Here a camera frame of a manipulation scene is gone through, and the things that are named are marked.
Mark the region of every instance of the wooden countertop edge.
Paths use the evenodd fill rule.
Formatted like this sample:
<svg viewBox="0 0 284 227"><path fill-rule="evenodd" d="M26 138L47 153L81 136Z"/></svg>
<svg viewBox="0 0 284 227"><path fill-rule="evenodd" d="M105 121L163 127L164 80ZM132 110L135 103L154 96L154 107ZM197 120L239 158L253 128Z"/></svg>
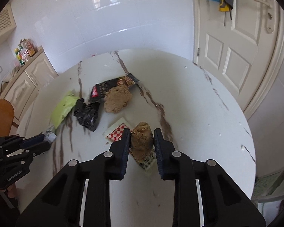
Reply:
<svg viewBox="0 0 284 227"><path fill-rule="evenodd" d="M20 77L20 75L25 71L25 69L40 55L44 52L44 49L42 46L37 48L37 53L27 62L23 67L20 68L20 70L11 78L11 81L8 83L2 94L0 95L0 99L3 99L10 88L13 86L13 84L16 82L16 80Z"/></svg>

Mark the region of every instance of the wall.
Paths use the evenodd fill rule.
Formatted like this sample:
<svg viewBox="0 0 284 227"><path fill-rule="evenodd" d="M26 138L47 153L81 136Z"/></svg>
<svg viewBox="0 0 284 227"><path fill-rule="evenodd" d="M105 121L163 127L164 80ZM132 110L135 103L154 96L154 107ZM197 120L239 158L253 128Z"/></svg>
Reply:
<svg viewBox="0 0 284 227"><path fill-rule="evenodd" d="M11 6L17 28L10 50L31 38L58 73L92 55L129 48L193 58L192 0L13 0Z"/></svg>
<svg viewBox="0 0 284 227"><path fill-rule="evenodd" d="M255 144L257 175L284 167L284 61L258 109L248 120Z"/></svg>
<svg viewBox="0 0 284 227"><path fill-rule="evenodd" d="M2 80L11 72L14 68L14 54L10 51L7 42L0 45L0 66L2 67L2 72L0 73L0 89Z"/></svg>

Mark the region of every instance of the round table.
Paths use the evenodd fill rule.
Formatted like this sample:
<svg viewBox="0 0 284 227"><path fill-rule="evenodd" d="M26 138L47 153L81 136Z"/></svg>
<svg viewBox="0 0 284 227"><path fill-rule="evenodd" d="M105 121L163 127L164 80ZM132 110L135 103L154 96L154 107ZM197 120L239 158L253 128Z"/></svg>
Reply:
<svg viewBox="0 0 284 227"><path fill-rule="evenodd" d="M131 72L141 88L118 114L99 109L95 132L70 116L57 129L56 141L34 158L30 173L19 180L22 212L71 159L91 160L111 145L104 131L121 117L133 127L149 123L191 159L216 160L250 198L255 181L255 151L246 118L229 91L206 70L182 57L155 50L122 50L84 60L40 91L24 115L18 134L26 138L47 129L58 102L71 90L88 100L96 83ZM155 164L147 175L130 155L122 181L110 181L112 226L171 226L174 184L163 181Z"/></svg>

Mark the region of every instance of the black snack wrapper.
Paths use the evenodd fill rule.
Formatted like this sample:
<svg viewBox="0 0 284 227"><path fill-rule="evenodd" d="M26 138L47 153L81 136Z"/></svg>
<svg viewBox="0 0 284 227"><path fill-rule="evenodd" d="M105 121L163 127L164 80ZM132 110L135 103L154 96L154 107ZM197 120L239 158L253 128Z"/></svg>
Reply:
<svg viewBox="0 0 284 227"><path fill-rule="evenodd" d="M130 88L133 85L135 85L137 82L139 82L139 80L134 75L129 73L126 76L107 80L102 83L97 83L93 87L93 90L89 97L89 102L95 103L100 99L103 99L105 97L106 92L108 92L113 87L125 84L128 88Z"/></svg>
<svg viewBox="0 0 284 227"><path fill-rule="evenodd" d="M80 125L95 131L99 124L98 110L100 103L85 104L84 99L77 100L73 115L77 118Z"/></svg>

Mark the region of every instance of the crumpled black plastic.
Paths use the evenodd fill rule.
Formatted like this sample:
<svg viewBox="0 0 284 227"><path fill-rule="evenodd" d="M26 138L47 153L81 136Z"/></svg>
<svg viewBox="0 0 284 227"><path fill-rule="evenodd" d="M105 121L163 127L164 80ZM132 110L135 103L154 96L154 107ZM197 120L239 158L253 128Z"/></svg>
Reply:
<svg viewBox="0 0 284 227"><path fill-rule="evenodd" d="M80 125L95 131L99 124L98 110L100 103L85 104L84 99L77 100L74 108L74 116L77 118Z"/></svg>

